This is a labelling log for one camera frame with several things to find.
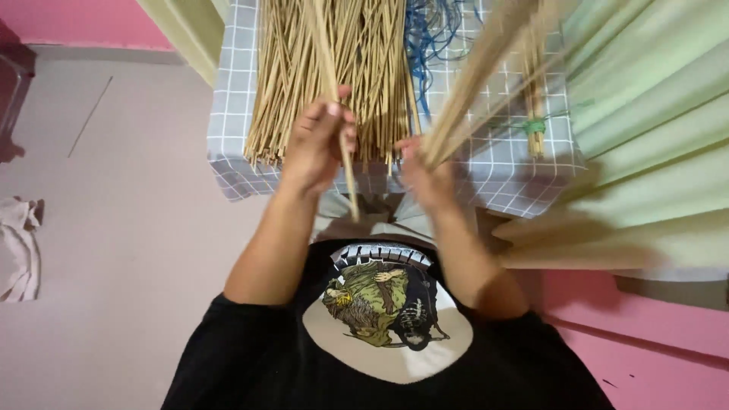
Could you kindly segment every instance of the person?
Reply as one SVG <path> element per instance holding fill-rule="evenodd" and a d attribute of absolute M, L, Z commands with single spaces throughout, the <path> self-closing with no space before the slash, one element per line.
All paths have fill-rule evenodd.
<path fill-rule="evenodd" d="M 405 198 L 362 196 L 355 223 L 347 197 L 324 193 L 354 130 L 335 102 L 296 120 L 278 190 L 163 408 L 612 408 L 479 240 L 451 166 L 422 166 L 417 138 L 398 144 Z"/>

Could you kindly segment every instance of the light pink floor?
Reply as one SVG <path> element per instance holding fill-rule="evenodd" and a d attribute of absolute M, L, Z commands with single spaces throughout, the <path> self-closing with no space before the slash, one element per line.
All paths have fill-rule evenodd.
<path fill-rule="evenodd" d="M 46 201 L 42 283 L 38 301 L 0 304 L 0 408 L 159 408 L 266 202 L 218 191 L 211 97 L 183 66 L 39 63 L 0 197 Z M 11 271 L 2 247 L 0 283 Z"/>

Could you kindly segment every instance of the checkered tablecloth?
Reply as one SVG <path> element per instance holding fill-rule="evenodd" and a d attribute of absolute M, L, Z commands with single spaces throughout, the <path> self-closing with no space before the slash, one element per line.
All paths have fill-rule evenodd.
<path fill-rule="evenodd" d="M 243 146 L 251 122 L 256 97 L 256 22 L 257 5 L 262 0 L 231 0 L 230 13 L 220 53 L 220 68 L 214 91 L 213 107 L 208 128 L 208 161 L 217 181 L 231 201 L 251 195 L 272 193 L 278 186 L 280 169 L 257 164 L 254 167 L 243 156 Z M 467 52 L 470 41 L 485 21 L 487 2 L 466 3 L 459 33 L 448 47 L 448 57 Z M 562 47 L 559 32 L 547 38 L 545 57 Z M 498 73 L 491 76 L 479 98 L 495 106 L 509 95 L 521 81 L 521 55 L 512 53 L 502 62 Z M 433 120 L 448 95 L 450 85 L 459 71 L 461 61 L 439 61 L 429 66 L 432 85 L 426 100 Z M 536 216 L 549 207 L 567 183 L 584 167 L 582 155 L 572 140 L 564 82 L 564 67 L 556 64 L 545 74 L 544 108 L 547 115 L 562 112 L 546 121 L 544 158 L 533 159 L 527 150 L 527 137 L 509 126 L 484 126 L 467 141 L 454 156 L 465 177 L 459 183 L 461 199 L 478 206 L 521 217 Z M 418 106 L 424 131 L 429 121 Z M 526 120 L 523 98 L 514 98 L 496 117 L 502 124 L 514 125 Z M 384 164 L 370 164 L 367 172 L 354 164 L 357 191 L 360 193 L 398 193 L 403 188 L 398 179 L 398 164 L 393 165 L 392 177 Z M 332 191 L 346 192 L 343 172 L 335 179 Z"/>

